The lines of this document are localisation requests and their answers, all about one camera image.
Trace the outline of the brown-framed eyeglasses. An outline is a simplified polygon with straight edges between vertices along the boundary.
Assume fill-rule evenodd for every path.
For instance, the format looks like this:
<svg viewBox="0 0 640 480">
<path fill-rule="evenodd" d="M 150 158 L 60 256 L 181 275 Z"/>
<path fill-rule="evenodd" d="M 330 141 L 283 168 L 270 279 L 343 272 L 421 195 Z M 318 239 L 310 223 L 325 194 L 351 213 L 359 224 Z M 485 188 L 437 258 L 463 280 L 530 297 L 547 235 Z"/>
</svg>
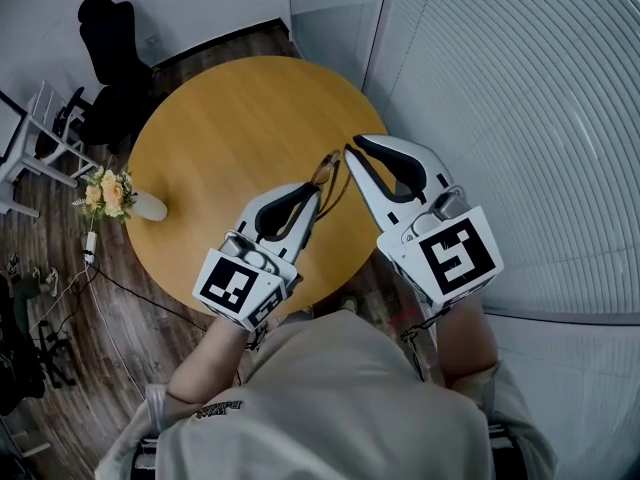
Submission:
<svg viewBox="0 0 640 480">
<path fill-rule="evenodd" d="M 336 187 L 340 166 L 341 152 L 339 150 L 333 150 L 322 159 L 311 177 L 310 184 L 318 189 L 320 193 L 323 193 L 324 186 L 326 184 L 329 184 L 327 195 L 321 206 L 319 207 L 316 221 L 320 221 L 328 213 L 331 212 L 331 210 L 341 201 L 347 188 L 349 187 L 352 179 L 350 172 L 347 173 L 346 181 L 340 189 L 337 197 L 334 200 L 331 200 L 334 189 Z"/>
</svg>

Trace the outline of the person's right forearm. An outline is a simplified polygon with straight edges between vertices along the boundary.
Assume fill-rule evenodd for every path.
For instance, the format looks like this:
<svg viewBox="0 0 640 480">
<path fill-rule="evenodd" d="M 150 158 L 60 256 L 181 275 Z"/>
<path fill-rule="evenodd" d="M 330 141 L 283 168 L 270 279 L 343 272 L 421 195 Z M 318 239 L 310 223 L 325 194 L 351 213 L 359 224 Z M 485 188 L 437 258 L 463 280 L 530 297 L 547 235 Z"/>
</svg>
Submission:
<svg viewBox="0 0 640 480">
<path fill-rule="evenodd" d="M 456 303 L 439 320 L 436 341 L 439 369 L 448 388 L 498 363 L 496 340 L 478 295 Z"/>
</svg>

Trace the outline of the black wheeled stand base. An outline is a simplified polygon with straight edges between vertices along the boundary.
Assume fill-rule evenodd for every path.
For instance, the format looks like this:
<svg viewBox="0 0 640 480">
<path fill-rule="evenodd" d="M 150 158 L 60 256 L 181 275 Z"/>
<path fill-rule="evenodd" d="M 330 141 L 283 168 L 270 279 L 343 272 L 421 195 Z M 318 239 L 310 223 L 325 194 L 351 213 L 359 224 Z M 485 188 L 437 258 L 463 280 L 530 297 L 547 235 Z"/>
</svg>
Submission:
<svg viewBox="0 0 640 480">
<path fill-rule="evenodd" d="M 33 338 L 36 355 L 39 364 L 44 367 L 44 372 L 54 389 L 63 386 L 74 387 L 77 382 L 56 364 L 56 360 L 61 358 L 65 352 L 70 358 L 73 357 L 73 350 L 67 338 L 60 338 L 59 333 L 53 329 L 47 320 L 41 320 L 36 324 L 38 336 Z"/>
</svg>

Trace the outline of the black office chair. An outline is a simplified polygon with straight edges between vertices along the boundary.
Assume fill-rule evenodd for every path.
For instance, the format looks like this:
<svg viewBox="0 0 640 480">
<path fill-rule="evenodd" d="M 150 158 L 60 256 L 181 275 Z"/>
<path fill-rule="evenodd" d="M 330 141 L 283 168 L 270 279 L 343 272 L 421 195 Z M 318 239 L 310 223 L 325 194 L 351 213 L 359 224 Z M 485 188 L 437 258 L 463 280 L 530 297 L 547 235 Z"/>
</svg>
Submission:
<svg viewBox="0 0 640 480">
<path fill-rule="evenodd" d="M 123 140 L 137 137 L 153 112 L 154 72 L 138 56 L 131 2 L 84 0 L 78 20 L 95 75 L 103 85 L 85 111 L 80 138 L 116 153 Z"/>
</svg>

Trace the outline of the person's beige shirt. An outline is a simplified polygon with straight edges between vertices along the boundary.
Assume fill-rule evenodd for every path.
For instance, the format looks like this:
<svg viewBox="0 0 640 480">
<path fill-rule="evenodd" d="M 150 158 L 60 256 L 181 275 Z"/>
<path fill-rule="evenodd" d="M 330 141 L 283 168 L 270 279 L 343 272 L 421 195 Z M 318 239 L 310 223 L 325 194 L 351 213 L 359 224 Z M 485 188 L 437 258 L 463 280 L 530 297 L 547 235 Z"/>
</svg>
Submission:
<svg viewBox="0 0 640 480">
<path fill-rule="evenodd" d="M 184 405 L 153 385 L 96 480 L 553 480 L 554 452 L 511 373 L 422 381 L 347 311 L 286 324 L 238 387 Z"/>
</svg>

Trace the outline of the white vase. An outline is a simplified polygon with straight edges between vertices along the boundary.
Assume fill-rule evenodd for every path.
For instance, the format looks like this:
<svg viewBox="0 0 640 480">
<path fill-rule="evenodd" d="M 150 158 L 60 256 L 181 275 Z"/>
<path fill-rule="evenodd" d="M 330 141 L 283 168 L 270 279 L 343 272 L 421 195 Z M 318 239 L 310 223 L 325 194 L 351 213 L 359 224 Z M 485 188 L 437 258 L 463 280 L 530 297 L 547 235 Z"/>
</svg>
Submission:
<svg viewBox="0 0 640 480">
<path fill-rule="evenodd" d="M 154 222 L 165 220 L 168 213 L 166 205 L 161 200 L 141 190 L 136 192 L 132 210 L 137 216 Z"/>
</svg>

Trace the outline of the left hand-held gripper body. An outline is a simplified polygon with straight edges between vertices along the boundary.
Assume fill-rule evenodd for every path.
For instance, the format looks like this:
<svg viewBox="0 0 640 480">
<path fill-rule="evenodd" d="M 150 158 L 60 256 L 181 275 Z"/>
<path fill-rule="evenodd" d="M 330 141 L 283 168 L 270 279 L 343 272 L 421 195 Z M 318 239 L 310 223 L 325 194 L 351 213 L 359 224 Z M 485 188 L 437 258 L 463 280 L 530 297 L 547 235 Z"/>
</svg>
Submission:
<svg viewBox="0 0 640 480">
<path fill-rule="evenodd" d="M 300 282 L 295 267 L 300 252 L 300 224 L 277 238 L 241 221 L 208 252 L 193 296 L 216 315 L 255 331 Z"/>
</svg>

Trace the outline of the person's left forearm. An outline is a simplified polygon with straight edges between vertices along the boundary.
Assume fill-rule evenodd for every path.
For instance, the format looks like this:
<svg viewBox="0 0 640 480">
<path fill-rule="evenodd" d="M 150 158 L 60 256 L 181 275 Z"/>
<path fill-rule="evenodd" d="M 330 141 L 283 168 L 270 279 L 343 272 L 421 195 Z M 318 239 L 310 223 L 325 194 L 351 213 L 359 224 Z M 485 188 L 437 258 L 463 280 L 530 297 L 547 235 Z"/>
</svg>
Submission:
<svg viewBox="0 0 640 480">
<path fill-rule="evenodd" d="M 172 375 L 167 394 L 189 405 L 202 405 L 229 389 L 248 342 L 249 331 L 216 318 L 202 340 Z"/>
</svg>

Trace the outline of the black framed panel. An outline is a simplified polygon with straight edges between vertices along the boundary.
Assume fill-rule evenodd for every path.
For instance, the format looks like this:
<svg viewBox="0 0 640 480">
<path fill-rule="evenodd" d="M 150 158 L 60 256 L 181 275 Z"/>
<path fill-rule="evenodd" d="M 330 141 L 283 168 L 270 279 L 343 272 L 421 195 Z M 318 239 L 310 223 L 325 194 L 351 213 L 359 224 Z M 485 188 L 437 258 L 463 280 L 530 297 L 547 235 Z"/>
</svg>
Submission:
<svg viewBox="0 0 640 480">
<path fill-rule="evenodd" d="M 27 111 L 0 90 L 0 165 L 9 157 Z"/>
</svg>

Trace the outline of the glass partition with blinds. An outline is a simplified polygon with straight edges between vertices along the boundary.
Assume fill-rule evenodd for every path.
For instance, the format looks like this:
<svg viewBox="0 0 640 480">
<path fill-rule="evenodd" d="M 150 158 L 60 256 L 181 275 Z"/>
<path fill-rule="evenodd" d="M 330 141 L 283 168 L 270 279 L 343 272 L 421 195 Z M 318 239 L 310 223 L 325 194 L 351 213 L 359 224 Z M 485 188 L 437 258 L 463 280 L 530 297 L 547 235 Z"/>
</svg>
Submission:
<svg viewBox="0 0 640 480">
<path fill-rule="evenodd" d="M 504 261 L 483 300 L 563 480 L 640 480 L 640 0 L 386 0 L 366 93 Z"/>
</svg>

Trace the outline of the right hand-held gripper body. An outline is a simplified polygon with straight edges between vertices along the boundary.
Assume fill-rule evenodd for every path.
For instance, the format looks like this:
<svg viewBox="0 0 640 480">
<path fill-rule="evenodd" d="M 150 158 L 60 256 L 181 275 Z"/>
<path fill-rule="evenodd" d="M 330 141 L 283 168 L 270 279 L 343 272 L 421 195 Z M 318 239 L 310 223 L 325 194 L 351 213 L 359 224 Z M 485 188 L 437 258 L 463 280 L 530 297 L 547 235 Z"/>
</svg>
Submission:
<svg viewBox="0 0 640 480">
<path fill-rule="evenodd" d="M 503 271 L 484 211 L 469 206 L 459 186 L 392 225 L 378 237 L 377 246 L 434 312 L 488 286 Z"/>
</svg>

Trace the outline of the white stool frame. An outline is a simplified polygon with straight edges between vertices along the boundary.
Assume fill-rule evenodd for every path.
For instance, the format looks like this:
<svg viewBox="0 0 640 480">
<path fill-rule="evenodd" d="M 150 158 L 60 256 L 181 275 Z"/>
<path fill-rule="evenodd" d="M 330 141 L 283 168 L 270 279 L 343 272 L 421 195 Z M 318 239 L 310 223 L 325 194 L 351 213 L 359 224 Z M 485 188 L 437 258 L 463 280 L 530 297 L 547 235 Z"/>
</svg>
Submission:
<svg viewBox="0 0 640 480">
<path fill-rule="evenodd" d="M 24 170 L 46 175 L 71 188 L 98 164 L 85 154 L 75 125 L 85 121 L 91 104 L 83 88 L 68 100 L 47 81 L 23 108 L 27 117 L 8 159 L 0 165 L 0 215 L 11 211 L 37 219 L 39 211 L 14 200 L 14 182 Z"/>
</svg>

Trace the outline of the yellow flower bouquet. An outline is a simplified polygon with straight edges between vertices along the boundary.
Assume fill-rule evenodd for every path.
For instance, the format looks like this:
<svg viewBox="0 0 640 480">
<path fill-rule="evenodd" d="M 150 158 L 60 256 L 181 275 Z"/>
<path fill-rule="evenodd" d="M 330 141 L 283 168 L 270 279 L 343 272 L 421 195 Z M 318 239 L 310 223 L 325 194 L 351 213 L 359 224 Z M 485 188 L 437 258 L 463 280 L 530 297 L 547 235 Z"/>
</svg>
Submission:
<svg viewBox="0 0 640 480">
<path fill-rule="evenodd" d="M 84 195 L 72 202 L 80 215 L 90 221 L 109 218 L 120 223 L 130 218 L 137 192 L 127 171 L 116 173 L 99 166 L 81 179 L 85 182 Z"/>
</svg>

